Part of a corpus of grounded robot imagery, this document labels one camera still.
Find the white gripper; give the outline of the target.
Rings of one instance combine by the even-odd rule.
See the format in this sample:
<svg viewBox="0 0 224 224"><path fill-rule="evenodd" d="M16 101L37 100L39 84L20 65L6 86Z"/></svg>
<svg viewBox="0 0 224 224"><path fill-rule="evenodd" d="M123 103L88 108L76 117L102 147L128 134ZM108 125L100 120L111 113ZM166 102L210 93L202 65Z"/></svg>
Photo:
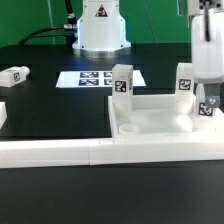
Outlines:
<svg viewBox="0 0 224 224"><path fill-rule="evenodd" d="M224 14L209 16L210 40L205 39L204 18L192 21L191 52L196 83L203 83L205 104L208 108L220 106L220 88L224 81Z"/></svg>

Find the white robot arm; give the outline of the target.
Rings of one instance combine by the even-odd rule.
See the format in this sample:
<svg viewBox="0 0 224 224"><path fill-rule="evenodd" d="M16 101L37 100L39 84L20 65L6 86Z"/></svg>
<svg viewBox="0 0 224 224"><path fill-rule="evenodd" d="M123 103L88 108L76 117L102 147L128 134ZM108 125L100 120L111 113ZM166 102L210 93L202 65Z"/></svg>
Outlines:
<svg viewBox="0 0 224 224"><path fill-rule="evenodd" d="M224 0L177 0L178 15L191 18L194 81L202 84L205 105L220 106L224 82Z"/></svg>

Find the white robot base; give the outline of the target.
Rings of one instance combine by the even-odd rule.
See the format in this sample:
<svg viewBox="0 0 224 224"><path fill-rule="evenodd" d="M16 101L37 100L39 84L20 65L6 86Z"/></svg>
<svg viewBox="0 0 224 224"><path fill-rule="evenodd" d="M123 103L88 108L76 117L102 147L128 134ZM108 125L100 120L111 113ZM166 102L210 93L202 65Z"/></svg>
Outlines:
<svg viewBox="0 0 224 224"><path fill-rule="evenodd" d="M83 0L83 12L77 21L75 55L112 58L128 54L126 22L119 11L119 0Z"/></svg>

